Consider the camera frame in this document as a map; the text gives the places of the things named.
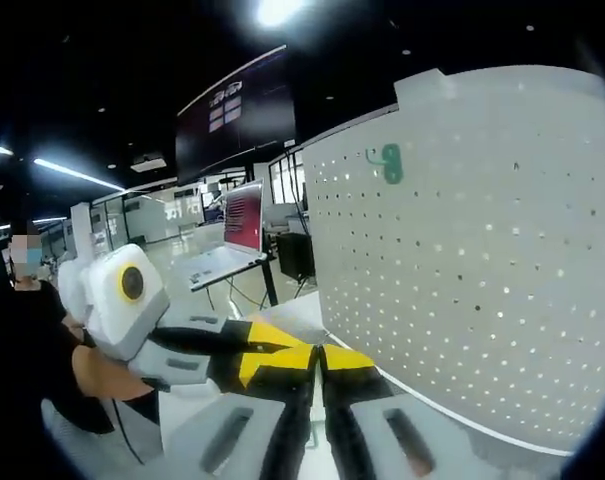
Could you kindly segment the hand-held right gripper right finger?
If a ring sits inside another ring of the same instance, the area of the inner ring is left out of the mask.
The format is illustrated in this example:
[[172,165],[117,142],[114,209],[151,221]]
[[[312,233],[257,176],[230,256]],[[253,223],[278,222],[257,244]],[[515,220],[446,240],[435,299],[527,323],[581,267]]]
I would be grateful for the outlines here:
[[396,394],[354,350],[319,349],[325,428],[341,479],[481,479],[468,437]]

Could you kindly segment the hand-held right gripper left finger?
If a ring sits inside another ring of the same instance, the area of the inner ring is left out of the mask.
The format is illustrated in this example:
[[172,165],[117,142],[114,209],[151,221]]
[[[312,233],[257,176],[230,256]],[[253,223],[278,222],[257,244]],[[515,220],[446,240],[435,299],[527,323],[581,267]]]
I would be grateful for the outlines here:
[[318,348],[214,359],[218,400],[181,425],[174,453],[180,479],[295,479],[311,435]]

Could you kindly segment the person's left hand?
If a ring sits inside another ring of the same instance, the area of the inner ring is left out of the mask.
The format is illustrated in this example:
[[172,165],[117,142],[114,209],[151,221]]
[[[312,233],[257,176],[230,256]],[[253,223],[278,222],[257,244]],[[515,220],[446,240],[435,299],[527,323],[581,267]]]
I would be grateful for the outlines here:
[[153,391],[125,366],[105,357],[96,348],[77,346],[71,361],[76,383],[86,396],[130,401]]

